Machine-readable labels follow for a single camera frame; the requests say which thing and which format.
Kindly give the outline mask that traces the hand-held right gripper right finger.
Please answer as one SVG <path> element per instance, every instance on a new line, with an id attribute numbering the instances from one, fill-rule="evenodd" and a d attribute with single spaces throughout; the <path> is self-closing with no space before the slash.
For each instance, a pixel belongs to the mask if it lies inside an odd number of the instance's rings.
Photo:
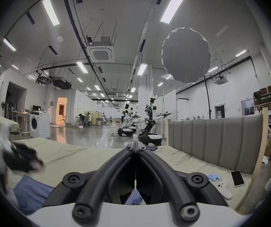
<path id="1" fill-rule="evenodd" d="M 136 188 L 148 205 L 168 202 L 176 225 L 190 225 L 202 215 L 197 203 L 228 207 L 224 197 L 200 172 L 173 170 L 143 144 L 135 144 Z"/>

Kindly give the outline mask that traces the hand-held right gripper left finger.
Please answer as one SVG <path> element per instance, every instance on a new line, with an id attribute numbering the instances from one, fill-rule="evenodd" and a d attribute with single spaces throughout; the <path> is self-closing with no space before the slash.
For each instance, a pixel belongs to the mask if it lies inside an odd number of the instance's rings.
<path id="1" fill-rule="evenodd" d="M 134 191 L 134 156 L 132 144 L 96 171 L 67 173 L 43 207 L 75 203 L 71 212 L 73 220 L 77 224 L 96 224 L 103 202 L 125 204 Z"/>

